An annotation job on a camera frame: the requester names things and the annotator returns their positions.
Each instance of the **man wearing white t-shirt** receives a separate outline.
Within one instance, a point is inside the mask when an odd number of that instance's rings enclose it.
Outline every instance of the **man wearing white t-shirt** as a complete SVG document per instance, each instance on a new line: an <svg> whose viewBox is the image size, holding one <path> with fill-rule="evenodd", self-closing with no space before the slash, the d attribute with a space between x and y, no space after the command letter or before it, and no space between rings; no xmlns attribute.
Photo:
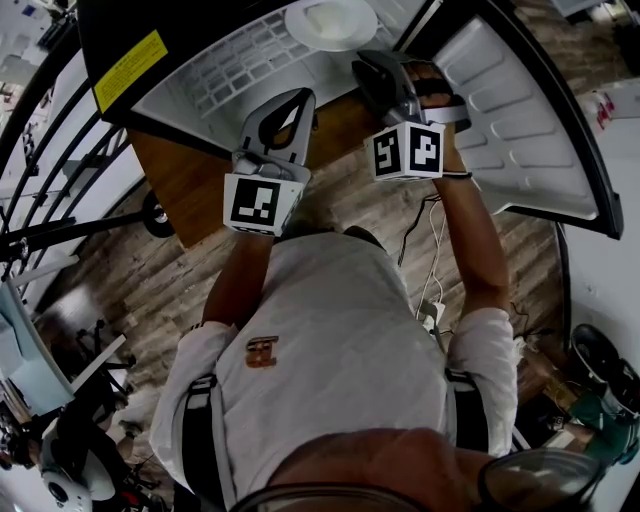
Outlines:
<svg viewBox="0 0 640 512"><path fill-rule="evenodd" d="M446 104L443 96L423 106ZM453 137L447 127L445 169L465 172ZM474 183L443 178L436 188L466 292L448 353L415 319L397 265L364 230L275 246L239 235L201 327L180 341L154 417L151 444L175 480L190 485L181 458L185 396L215 374L217 460L199 471L217 466L211 478L227 507L302 483L375 486L433 511L477 503L478 472L509 452L516 414L507 264ZM456 448L446 368L477 386L486 453Z"/></svg>

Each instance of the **refrigerator door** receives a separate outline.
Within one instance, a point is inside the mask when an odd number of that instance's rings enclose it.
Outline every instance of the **refrigerator door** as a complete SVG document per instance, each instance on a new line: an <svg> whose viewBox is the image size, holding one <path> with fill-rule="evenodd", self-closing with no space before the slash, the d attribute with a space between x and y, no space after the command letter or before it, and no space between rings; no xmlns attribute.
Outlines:
<svg viewBox="0 0 640 512"><path fill-rule="evenodd" d="M456 146L492 212L619 239L620 199L589 125L512 10L494 0L427 1L400 49L435 61L467 102L472 127Z"/></svg>

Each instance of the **eyeglasses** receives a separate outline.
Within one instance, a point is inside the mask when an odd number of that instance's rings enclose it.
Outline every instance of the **eyeglasses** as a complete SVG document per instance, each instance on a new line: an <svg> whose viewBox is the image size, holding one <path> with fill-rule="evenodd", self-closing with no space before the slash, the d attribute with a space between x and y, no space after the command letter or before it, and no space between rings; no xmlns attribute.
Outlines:
<svg viewBox="0 0 640 512"><path fill-rule="evenodd" d="M557 449L518 452L487 464L478 489L482 510L585 510L605 468L585 455ZM427 512L402 494L374 486L293 484L268 487L231 512Z"/></svg>

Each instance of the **black shoulder strap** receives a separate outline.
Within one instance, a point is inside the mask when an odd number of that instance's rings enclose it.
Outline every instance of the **black shoulder strap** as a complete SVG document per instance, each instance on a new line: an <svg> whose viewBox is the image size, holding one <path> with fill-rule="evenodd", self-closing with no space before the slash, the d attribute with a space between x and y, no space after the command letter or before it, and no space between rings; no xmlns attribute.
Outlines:
<svg viewBox="0 0 640 512"><path fill-rule="evenodd" d="M212 429L211 390L217 384L215 375L205 375L189 388L182 423L182 467L202 510L226 512Z"/></svg>
<svg viewBox="0 0 640 512"><path fill-rule="evenodd" d="M445 370L456 397L456 446L488 453L489 428L478 386L467 372Z"/></svg>

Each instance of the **mini fridge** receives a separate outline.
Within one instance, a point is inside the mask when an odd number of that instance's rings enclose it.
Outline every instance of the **mini fridge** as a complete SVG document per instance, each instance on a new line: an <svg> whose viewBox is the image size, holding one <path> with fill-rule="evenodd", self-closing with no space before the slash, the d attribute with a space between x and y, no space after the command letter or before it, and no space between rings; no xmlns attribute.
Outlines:
<svg viewBox="0 0 640 512"><path fill-rule="evenodd" d="M589 125L512 4L366 1L378 25L362 48L433 60L465 99L472 127L456 145L493 213L620 238L619 196ZM318 51L294 39L284 23L293 3L79 0L104 120L230 158L247 114L271 97L309 87L322 106L355 89L357 51Z"/></svg>

